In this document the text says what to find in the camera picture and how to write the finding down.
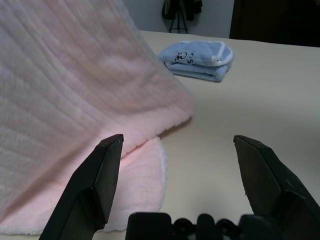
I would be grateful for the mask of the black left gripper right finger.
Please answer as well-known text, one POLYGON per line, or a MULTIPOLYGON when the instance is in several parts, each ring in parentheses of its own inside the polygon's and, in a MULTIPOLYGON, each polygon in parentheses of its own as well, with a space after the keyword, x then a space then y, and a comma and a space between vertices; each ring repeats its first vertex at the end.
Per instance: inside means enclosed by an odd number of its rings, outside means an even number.
POLYGON ((301 180, 262 142, 243 135, 233 142, 253 213, 271 216, 285 240, 318 240, 320 207, 301 180))

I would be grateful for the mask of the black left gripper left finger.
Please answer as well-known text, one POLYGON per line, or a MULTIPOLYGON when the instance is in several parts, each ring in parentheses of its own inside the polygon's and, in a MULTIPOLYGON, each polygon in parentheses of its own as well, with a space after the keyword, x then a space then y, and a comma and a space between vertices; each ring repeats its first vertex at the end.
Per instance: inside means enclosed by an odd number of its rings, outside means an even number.
POLYGON ((116 193, 124 136, 103 139, 74 171, 41 240, 91 240, 108 223, 116 193))

